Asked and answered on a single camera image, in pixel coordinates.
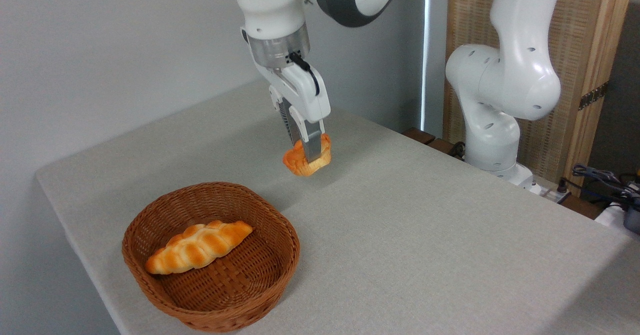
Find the metal hinge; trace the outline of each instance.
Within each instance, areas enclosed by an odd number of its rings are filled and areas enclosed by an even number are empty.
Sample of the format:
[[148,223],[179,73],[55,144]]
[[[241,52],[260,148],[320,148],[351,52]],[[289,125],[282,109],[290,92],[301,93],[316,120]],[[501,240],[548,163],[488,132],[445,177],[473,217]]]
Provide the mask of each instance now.
[[578,110],[582,110],[589,105],[595,103],[600,98],[603,98],[607,94],[607,87],[609,87],[609,82],[605,82],[604,84],[598,86],[597,88],[590,91],[588,94],[583,95],[580,98],[580,107]]

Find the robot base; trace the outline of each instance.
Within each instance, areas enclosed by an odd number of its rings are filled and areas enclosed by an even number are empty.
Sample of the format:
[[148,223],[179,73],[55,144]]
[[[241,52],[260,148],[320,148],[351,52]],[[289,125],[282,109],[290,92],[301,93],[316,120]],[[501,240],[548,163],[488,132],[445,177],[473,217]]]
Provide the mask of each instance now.
[[518,164],[516,162],[514,166],[503,169],[501,171],[488,171],[488,173],[497,176],[511,184],[516,185],[517,187],[521,187],[522,189],[526,189],[533,194],[540,194],[542,188],[540,185],[536,184],[533,180],[533,173],[531,170]]

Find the bread roll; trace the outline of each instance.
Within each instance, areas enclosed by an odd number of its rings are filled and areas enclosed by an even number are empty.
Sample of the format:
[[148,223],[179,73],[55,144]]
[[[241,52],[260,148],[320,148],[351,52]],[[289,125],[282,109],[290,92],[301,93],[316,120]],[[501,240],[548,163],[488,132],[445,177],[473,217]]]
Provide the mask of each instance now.
[[320,157],[316,160],[307,162],[305,157],[305,149],[302,148],[302,141],[298,140],[293,148],[286,151],[282,157],[282,163],[297,176],[311,176],[318,169],[326,166],[331,162],[331,139],[329,135],[322,134],[320,136],[321,150]]
[[167,275],[206,267],[240,245],[253,230],[244,221],[214,220],[206,226],[202,223],[189,226],[151,255],[144,269],[151,274]]

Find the white device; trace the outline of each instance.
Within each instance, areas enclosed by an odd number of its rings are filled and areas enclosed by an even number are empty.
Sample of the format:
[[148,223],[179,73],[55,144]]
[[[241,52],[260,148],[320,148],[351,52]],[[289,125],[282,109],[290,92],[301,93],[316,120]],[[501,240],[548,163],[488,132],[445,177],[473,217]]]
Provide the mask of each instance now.
[[[375,20],[390,1],[237,0],[253,61],[271,84],[291,141],[302,139],[309,162],[320,156],[323,119],[331,108],[322,76],[304,61],[310,48],[304,2],[341,25],[357,27]],[[533,176],[516,162],[520,128],[514,116],[540,119],[560,97],[547,45],[555,5],[556,0],[493,0],[491,23],[500,49],[460,46],[446,64],[464,114],[465,161],[525,189],[532,188]]]
[[538,120],[560,98],[548,46],[556,1],[493,0],[500,49],[460,46],[445,71],[464,116],[464,160],[533,192],[540,188],[531,171],[516,162],[521,133],[514,117]]

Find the wicker basket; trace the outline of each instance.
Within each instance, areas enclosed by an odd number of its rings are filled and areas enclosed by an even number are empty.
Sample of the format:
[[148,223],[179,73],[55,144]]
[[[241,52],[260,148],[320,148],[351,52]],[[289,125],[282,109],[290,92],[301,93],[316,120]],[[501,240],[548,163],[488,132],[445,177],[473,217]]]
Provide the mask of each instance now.
[[[242,220],[253,232],[228,255],[201,269],[151,275],[144,264],[187,227]],[[187,326],[224,333],[262,319],[281,298],[300,258],[293,226],[258,194],[238,184],[207,182],[160,196],[135,217],[122,255],[146,297]]]

